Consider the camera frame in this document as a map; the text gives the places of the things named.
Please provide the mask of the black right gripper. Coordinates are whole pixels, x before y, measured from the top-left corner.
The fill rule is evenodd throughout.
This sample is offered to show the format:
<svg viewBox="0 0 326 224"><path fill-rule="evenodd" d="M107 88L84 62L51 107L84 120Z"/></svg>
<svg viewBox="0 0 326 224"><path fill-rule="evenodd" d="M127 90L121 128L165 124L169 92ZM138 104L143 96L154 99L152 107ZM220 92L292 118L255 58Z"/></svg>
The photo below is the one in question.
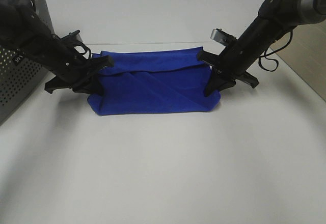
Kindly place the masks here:
<svg viewBox="0 0 326 224"><path fill-rule="evenodd" d="M257 17L241 34L237 41L225 46L217 55L200 50L197 60L212 67L208 83L204 89L205 97L214 91L222 91L243 81L255 88L259 81L247 72L247 69L261 59L262 54L283 35L290 32L273 20Z"/></svg>

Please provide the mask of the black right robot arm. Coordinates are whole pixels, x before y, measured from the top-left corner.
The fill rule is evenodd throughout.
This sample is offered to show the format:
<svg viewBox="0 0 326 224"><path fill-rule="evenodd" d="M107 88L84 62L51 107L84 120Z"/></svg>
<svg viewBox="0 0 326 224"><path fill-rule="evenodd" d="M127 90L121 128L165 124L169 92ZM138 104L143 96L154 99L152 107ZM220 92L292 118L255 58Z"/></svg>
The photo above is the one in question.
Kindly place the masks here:
<svg viewBox="0 0 326 224"><path fill-rule="evenodd" d="M198 61L211 66L211 75L204 88L204 95L235 86L240 80L252 88L259 85L256 77L247 72L255 62L262 67L262 59L270 60L269 47L285 34L293 34L299 25L317 24L325 21L325 0L265 0L257 17L235 38L221 29L214 29L212 40L225 48L216 55L201 49Z"/></svg>

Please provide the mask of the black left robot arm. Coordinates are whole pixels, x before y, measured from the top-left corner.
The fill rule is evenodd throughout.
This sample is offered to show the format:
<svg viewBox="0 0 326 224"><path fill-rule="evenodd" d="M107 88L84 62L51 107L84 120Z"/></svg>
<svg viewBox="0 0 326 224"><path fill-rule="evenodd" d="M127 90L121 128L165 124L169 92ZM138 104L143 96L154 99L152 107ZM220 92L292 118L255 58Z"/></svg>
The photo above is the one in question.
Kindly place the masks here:
<svg viewBox="0 0 326 224"><path fill-rule="evenodd" d="M91 57L80 31L60 38L40 19L31 0L1 0L1 46L46 68L55 77L45 90L71 89L75 93L104 93L97 73L113 67L111 57Z"/></svg>

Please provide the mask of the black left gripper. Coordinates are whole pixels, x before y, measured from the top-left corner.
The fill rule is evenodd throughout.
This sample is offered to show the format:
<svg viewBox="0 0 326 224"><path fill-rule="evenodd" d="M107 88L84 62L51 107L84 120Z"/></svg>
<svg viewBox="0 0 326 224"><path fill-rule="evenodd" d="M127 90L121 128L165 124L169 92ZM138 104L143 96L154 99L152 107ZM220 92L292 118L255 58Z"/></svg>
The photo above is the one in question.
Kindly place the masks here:
<svg viewBox="0 0 326 224"><path fill-rule="evenodd" d="M66 46L35 13L24 13L24 27L30 34L24 53L55 75L45 84L45 91L71 89L75 93L103 95L96 73L114 66L111 56L85 58L83 53ZM83 43L80 47L85 53L90 52Z"/></svg>

